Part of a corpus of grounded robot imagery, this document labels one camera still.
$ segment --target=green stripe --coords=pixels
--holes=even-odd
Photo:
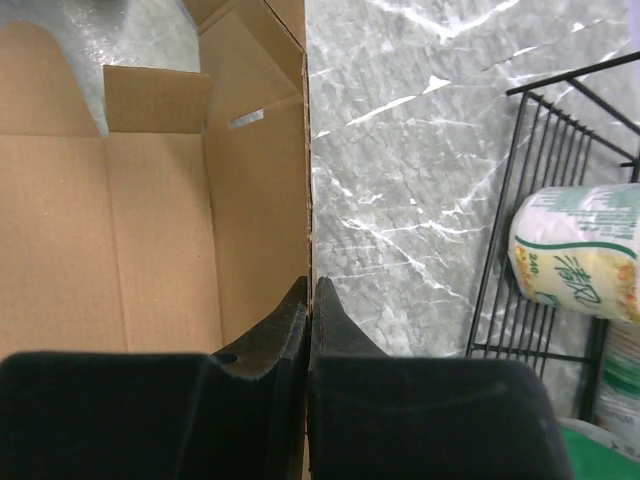
[[[633,250],[616,243],[607,242],[580,242],[580,243],[557,243],[555,245],[538,245],[537,243],[527,242],[516,235],[516,241],[525,247],[537,248],[538,250],[559,250],[561,248],[608,248],[609,250],[617,250],[618,252],[629,255],[634,260],[637,258]]]

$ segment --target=food package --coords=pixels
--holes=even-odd
[[[522,294],[539,303],[640,324],[640,185],[543,188],[509,232]]]
[[[604,355],[596,423],[624,439],[640,460],[640,327],[612,324]]]

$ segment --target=black metal rack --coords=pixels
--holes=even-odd
[[[577,77],[638,59],[640,52],[506,92],[507,96],[522,97],[466,348],[467,357],[524,361],[540,377],[544,375],[548,359],[584,365],[578,411],[579,418],[583,420],[592,420],[608,322],[591,318],[581,355],[549,351],[557,310],[530,302],[520,294],[506,255],[506,235],[515,209],[530,194],[542,187],[582,185],[593,156],[592,147],[596,144],[624,158],[620,167],[631,168],[629,182],[638,181],[640,153],[633,154],[620,148],[533,92],[540,87],[567,82],[640,137],[640,127],[577,80]],[[531,134],[523,140],[525,128],[530,129]],[[492,277],[496,268],[497,279]],[[490,292],[490,285],[494,285],[495,293]]]

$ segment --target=black object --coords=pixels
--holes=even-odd
[[[314,480],[573,478],[527,365],[387,357],[354,329],[320,279],[309,371]]]
[[[579,76],[638,59],[640,52],[507,91],[507,95],[521,94],[522,98],[466,348],[467,357],[480,355],[482,358],[524,361],[531,364],[540,377],[544,374],[547,359],[584,365],[584,378],[579,387],[580,391],[577,392],[578,415],[587,421],[593,420],[608,322],[595,317],[590,320],[590,332],[584,354],[564,355],[549,352],[556,310],[546,305],[534,304],[522,297],[508,262],[504,243],[511,217],[528,195],[543,186],[582,184],[592,156],[592,146],[595,144],[628,160],[620,166],[633,167],[629,181],[638,181],[638,154],[627,152],[606,140],[532,91],[558,82],[567,82],[626,126],[634,135],[640,135],[640,128],[635,123],[577,80]],[[522,132],[525,125],[530,127],[531,136],[523,140]],[[494,295],[487,296],[492,269],[499,271],[497,290]],[[483,313],[488,309],[491,313],[487,319],[483,317]],[[485,327],[482,335],[481,326]]]
[[[299,479],[307,283],[207,355],[25,353],[0,368],[0,478]]]

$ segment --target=marble floor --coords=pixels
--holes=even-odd
[[[632,51],[626,1],[307,0],[306,11],[318,273],[388,353],[460,355],[517,108],[504,91]],[[102,64],[199,68],[179,0],[0,0],[10,19],[56,35],[103,133]],[[633,67],[584,81],[638,118]],[[571,88],[544,93],[637,148]],[[620,175],[603,158],[590,181]],[[549,368],[570,414],[577,372]]]

